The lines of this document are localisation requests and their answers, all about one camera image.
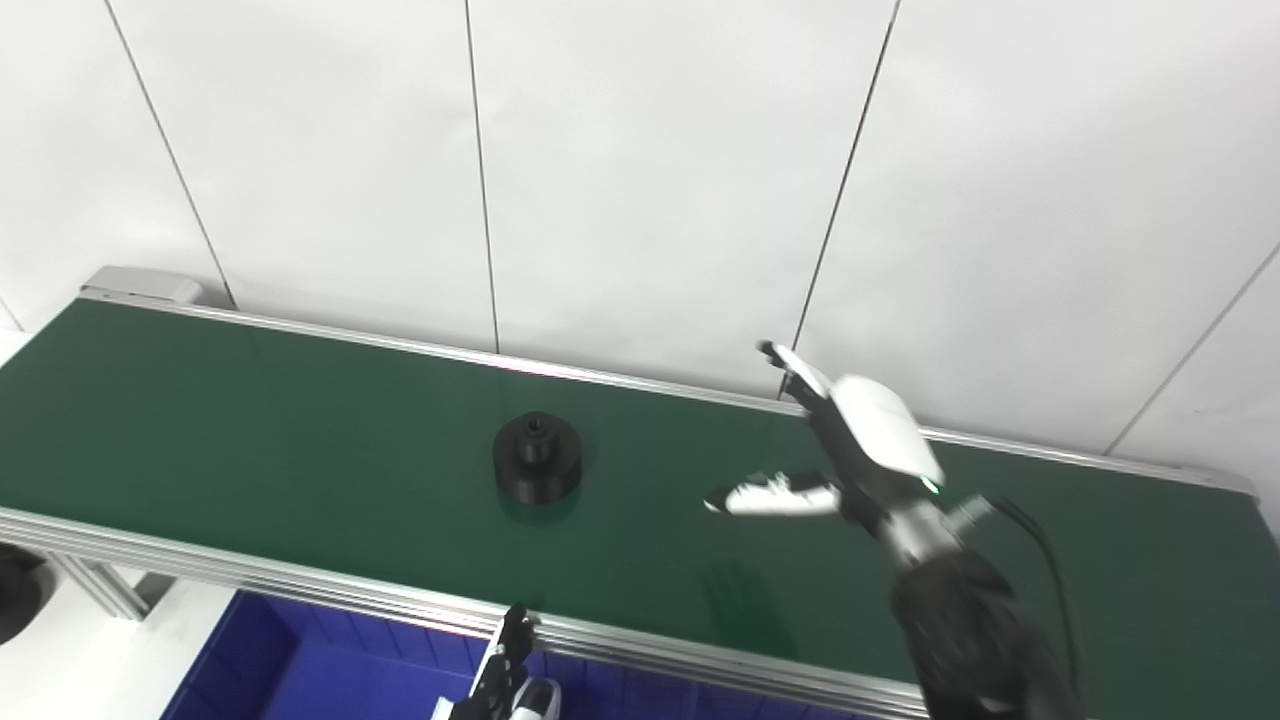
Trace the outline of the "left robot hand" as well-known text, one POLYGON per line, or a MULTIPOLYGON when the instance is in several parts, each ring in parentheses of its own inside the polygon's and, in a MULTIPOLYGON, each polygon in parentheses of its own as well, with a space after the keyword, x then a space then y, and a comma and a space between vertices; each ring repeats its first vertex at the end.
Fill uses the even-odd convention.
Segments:
POLYGON ((466 697, 440 697, 434 719, 559 719, 561 684, 534 676, 526 661, 534 650, 535 626, 526 606, 511 606, 492 634, 466 697))

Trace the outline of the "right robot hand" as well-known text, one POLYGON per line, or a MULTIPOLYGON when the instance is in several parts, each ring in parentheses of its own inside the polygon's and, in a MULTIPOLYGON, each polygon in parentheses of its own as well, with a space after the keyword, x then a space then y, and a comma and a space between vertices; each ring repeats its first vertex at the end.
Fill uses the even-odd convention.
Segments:
POLYGON ((722 486, 704 496, 707 510, 759 518, 838 514, 876 532, 883 521, 928 505, 945 471, 896 392, 863 375, 831 379, 773 341, 758 348, 783 372, 783 391, 803 409, 829 470, 773 471, 722 486))

